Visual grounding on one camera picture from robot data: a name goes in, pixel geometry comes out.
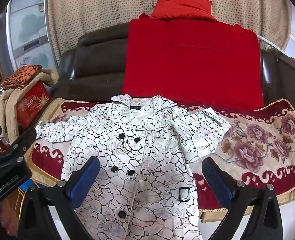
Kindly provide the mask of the orange black patterned cloth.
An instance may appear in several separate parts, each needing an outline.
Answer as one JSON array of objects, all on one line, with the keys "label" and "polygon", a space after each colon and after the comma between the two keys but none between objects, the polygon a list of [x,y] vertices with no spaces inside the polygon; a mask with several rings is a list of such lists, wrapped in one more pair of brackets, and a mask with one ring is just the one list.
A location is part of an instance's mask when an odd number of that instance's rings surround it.
[{"label": "orange black patterned cloth", "polygon": [[11,76],[3,80],[3,89],[23,89],[42,70],[41,65],[25,65],[15,71]]}]

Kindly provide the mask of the beige jacket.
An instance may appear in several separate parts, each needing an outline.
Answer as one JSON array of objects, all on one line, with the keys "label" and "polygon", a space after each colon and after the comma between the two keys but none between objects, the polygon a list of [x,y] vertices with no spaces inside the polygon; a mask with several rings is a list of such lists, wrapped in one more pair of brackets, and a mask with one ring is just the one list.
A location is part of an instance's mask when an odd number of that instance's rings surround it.
[{"label": "beige jacket", "polygon": [[41,72],[38,73],[23,89],[11,88],[2,93],[0,97],[1,137],[7,135],[10,143],[13,143],[19,137],[16,109],[17,103],[38,81],[51,87],[58,82],[58,78],[59,74],[56,68],[45,68],[41,70]]}]

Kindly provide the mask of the small red pillow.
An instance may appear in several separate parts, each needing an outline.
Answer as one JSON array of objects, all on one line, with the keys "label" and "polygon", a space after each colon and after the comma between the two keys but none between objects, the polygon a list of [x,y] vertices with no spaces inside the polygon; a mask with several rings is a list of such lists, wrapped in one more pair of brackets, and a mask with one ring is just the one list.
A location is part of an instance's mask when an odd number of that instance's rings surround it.
[{"label": "small red pillow", "polygon": [[151,19],[195,19],[216,21],[209,0],[158,0]]}]

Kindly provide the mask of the dark brown leather sofa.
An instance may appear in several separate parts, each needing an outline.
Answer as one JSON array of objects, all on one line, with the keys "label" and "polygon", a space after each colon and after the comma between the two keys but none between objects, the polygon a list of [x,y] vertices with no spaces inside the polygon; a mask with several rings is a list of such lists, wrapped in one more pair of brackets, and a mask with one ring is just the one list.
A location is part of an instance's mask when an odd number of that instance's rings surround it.
[{"label": "dark brown leather sofa", "polygon": [[[82,35],[58,67],[59,81],[50,100],[107,101],[124,82],[128,23]],[[262,88],[266,105],[286,99],[295,109],[295,60],[279,51],[261,51]]]}]

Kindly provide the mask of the floral red beige blanket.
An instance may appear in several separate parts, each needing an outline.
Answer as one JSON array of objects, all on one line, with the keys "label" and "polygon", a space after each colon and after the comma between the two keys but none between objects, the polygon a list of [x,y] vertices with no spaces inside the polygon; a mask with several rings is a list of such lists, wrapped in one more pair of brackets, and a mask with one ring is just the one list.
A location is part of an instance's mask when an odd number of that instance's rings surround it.
[{"label": "floral red beige blanket", "polygon": [[[86,115],[99,102],[55,99],[40,121],[66,120],[71,115]],[[230,130],[211,156],[220,168],[235,180],[250,187],[272,184],[279,205],[295,200],[295,110],[286,99],[268,106],[244,111],[219,109],[231,124]],[[34,181],[54,186],[61,178],[63,154],[69,142],[51,144],[37,140],[25,155]],[[202,172],[194,174],[198,187],[201,222],[218,222],[226,210],[219,208]]]}]

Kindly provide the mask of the red gift box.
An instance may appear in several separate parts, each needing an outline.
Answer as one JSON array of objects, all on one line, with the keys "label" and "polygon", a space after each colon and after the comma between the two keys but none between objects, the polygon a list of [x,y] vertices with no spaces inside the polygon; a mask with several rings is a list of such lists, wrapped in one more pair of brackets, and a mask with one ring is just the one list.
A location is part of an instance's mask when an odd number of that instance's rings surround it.
[{"label": "red gift box", "polygon": [[38,81],[17,103],[17,120],[20,127],[27,128],[49,99],[44,83]]}]

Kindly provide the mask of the white crackle-pattern coat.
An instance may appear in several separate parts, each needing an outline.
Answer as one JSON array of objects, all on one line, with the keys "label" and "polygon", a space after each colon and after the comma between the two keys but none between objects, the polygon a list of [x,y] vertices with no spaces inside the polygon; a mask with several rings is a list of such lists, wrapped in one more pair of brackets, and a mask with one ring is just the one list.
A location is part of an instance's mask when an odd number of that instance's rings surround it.
[{"label": "white crackle-pattern coat", "polygon": [[100,171],[76,210],[94,239],[201,239],[194,173],[230,124],[211,108],[190,113],[161,96],[119,95],[85,116],[41,122],[37,138],[69,142],[61,177],[90,157]]}]

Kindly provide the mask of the silver refrigerator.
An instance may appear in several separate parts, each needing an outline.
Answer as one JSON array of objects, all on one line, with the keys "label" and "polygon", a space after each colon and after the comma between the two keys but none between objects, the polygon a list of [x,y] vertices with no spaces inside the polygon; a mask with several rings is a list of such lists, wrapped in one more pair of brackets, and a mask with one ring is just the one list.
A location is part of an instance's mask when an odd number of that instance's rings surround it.
[{"label": "silver refrigerator", "polygon": [[10,0],[0,14],[0,71],[8,77],[30,64],[57,67],[48,0]]}]

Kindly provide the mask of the large red cushion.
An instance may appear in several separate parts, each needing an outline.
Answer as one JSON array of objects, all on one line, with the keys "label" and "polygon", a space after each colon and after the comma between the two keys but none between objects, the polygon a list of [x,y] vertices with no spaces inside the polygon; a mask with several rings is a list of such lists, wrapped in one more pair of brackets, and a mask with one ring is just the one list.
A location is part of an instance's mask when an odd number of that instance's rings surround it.
[{"label": "large red cushion", "polygon": [[134,97],[261,108],[258,38],[251,30],[219,21],[132,20],[122,91]]}]

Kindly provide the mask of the beige dotted curtain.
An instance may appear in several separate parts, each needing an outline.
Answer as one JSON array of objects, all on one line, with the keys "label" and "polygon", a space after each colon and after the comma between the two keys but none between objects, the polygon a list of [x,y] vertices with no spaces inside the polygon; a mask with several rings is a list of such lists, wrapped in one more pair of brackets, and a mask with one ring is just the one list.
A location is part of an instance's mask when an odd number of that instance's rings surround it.
[{"label": "beige dotted curtain", "polygon": [[[210,0],[219,21],[238,24],[285,49],[291,35],[289,0]],[[49,25],[56,60],[91,31],[151,14],[157,0],[48,0]]]}]

